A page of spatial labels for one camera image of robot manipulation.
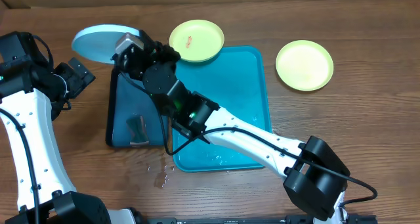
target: dark blue tray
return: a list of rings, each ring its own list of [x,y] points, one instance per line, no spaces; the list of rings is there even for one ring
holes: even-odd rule
[[[203,63],[179,61],[176,75],[187,89],[197,91],[225,107],[241,120],[271,131],[263,58],[250,46],[224,47]],[[186,139],[173,130],[173,146]],[[174,156],[182,171],[217,171],[261,168],[254,160],[203,141],[194,141]]]

